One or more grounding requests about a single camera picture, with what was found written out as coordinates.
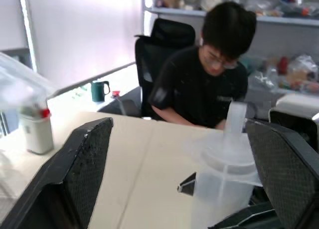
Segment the cup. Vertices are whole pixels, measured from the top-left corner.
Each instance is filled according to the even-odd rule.
[[[108,92],[105,93],[104,86],[108,86]],[[109,94],[111,92],[110,90],[110,84],[108,81],[104,82],[92,82],[91,83],[91,94],[92,94],[92,101],[93,102],[104,102],[105,101],[105,95]]]

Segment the young man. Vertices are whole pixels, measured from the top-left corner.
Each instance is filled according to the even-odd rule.
[[[149,98],[165,121],[223,129],[230,102],[247,93],[247,72],[238,62],[256,30],[256,15],[234,2],[207,13],[203,46],[184,49],[165,64]]]

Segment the plastic pitcher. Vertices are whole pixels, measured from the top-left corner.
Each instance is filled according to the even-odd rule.
[[[254,185],[261,185],[247,134],[246,105],[231,103],[224,132],[189,147],[200,163],[192,206],[192,229],[206,229],[248,206]]]

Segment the black t-shirt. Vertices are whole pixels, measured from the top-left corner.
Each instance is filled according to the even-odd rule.
[[[230,102],[245,97],[247,85],[247,71],[242,64],[211,76],[199,60],[198,47],[191,47],[164,64],[149,103],[160,110],[172,107],[187,121],[214,128],[227,118]]]

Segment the hand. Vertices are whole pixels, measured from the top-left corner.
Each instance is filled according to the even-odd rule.
[[[215,127],[215,129],[218,130],[224,130],[225,129],[225,125],[226,125],[226,120],[222,120],[219,124],[217,124],[217,126]]]

